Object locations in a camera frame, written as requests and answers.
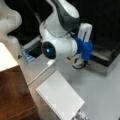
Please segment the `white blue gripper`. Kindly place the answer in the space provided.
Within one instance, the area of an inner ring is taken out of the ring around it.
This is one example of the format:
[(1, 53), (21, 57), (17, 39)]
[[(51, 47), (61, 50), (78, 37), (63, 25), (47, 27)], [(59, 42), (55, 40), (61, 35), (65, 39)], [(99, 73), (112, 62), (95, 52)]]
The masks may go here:
[(77, 43), (77, 52), (73, 57), (72, 67), (83, 69), (90, 60), (93, 44), (89, 41), (93, 26), (89, 23), (81, 23), (78, 35), (72, 35)]

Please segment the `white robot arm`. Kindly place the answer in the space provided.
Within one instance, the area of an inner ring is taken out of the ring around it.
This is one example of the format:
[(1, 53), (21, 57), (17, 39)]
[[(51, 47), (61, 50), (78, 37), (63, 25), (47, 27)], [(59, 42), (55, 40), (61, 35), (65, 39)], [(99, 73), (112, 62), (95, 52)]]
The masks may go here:
[(45, 1), (52, 13), (39, 26), (42, 53), (51, 60), (71, 59), (73, 68), (83, 69), (93, 49), (89, 41), (93, 26), (81, 23), (79, 12), (67, 0)]

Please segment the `white second robot base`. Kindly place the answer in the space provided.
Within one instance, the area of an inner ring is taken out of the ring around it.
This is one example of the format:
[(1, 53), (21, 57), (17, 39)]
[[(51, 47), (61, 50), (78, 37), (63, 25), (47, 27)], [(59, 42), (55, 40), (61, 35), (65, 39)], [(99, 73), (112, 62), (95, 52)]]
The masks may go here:
[(10, 32), (22, 24), (21, 15), (11, 9), (4, 0), (0, 0), (0, 42), (2, 42), (16, 60), (22, 58), (19, 41)]

